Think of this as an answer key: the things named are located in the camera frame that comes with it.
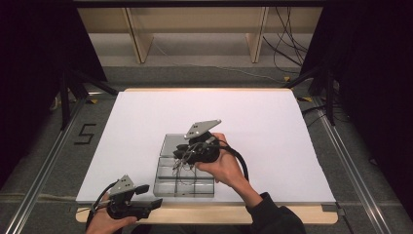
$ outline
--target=white table surface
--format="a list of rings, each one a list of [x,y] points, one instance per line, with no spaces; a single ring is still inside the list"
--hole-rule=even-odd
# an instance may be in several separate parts
[[[257,192],[278,204],[334,203],[298,103],[287,89],[171,89],[120,92],[79,191],[91,203],[111,182],[129,175],[153,200],[158,158],[166,134],[186,134],[195,122],[220,119],[223,133],[247,164]],[[215,184],[213,198],[164,198],[167,203],[241,203]]]

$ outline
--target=metal rod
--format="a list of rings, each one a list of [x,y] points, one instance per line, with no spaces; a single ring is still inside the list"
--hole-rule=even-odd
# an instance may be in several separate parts
[[[61,151],[61,148],[64,146],[65,141],[67,140],[67,137],[72,129],[73,123],[75,122],[76,117],[79,114],[84,103],[85,103],[84,99],[79,99],[76,105],[74,106],[72,110],[72,118],[70,122],[58,134],[55,144],[53,145],[51,151],[49,152],[48,157],[43,163],[42,168],[40,169],[33,183],[31,184],[31,187],[26,193],[18,210],[16,211],[13,218],[11,219],[11,222],[9,224],[9,227],[6,233],[8,234],[20,233],[22,228],[24,227],[31,211],[34,208],[34,205],[36,204],[37,198],[56,163],[56,160]]]
[[[320,105],[322,102],[318,97],[314,97],[315,105]],[[389,225],[386,223],[382,211],[377,206],[372,194],[370,193],[367,185],[362,179],[356,164],[353,162],[352,157],[350,156],[349,151],[347,150],[343,140],[340,138],[336,128],[329,125],[328,119],[323,116],[321,110],[319,110],[319,116],[321,117],[322,124],[324,125],[328,136],[330,137],[338,156],[350,178],[350,181],[355,188],[355,191],[358,195],[359,200],[364,206],[364,209],[370,218],[370,221],[376,230],[377,233],[392,233]]]

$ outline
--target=hand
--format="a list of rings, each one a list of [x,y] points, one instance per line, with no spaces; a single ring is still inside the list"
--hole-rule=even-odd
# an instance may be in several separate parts
[[[106,193],[102,201],[109,200],[109,195]],[[122,219],[113,219],[107,213],[106,208],[101,208],[96,211],[94,214],[94,218],[91,221],[91,224],[86,230],[87,234],[112,234],[118,229],[135,224],[137,222],[137,218],[135,216],[128,216]]]
[[[227,146],[227,140],[223,134],[213,135],[221,140],[219,142],[221,146]],[[216,182],[223,182],[230,187],[234,187],[237,183],[246,180],[237,159],[225,149],[220,149],[219,153],[219,157],[215,162],[198,162],[195,164],[195,167],[201,171],[212,174],[215,177]]]
[[[226,138],[223,134],[213,134],[220,141],[220,145],[226,146]],[[253,208],[258,205],[262,198],[251,187],[248,180],[238,164],[236,157],[225,149],[220,149],[218,159],[213,163],[196,163],[199,170],[212,174],[216,182],[223,182],[232,187],[243,198],[245,204]]]

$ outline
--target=metal bracket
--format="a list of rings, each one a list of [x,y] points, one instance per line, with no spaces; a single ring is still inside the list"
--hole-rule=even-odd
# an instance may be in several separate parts
[[[213,127],[219,125],[221,120],[210,120],[204,122],[197,122],[192,125],[191,129],[189,129],[188,133],[184,135],[185,139],[190,139],[194,137],[199,137],[200,135],[206,133],[208,130],[212,129]]]
[[[133,182],[128,175],[124,175],[121,179],[118,180],[117,183],[115,183],[115,185],[113,185],[112,189],[110,189],[109,197],[113,197],[115,195],[132,190],[135,190]]]

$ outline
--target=transparent box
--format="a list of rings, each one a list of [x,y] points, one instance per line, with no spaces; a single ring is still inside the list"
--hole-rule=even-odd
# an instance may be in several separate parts
[[[214,179],[209,173],[188,165],[174,171],[176,145],[188,143],[183,135],[166,135],[158,160],[154,194],[157,197],[213,197]]]

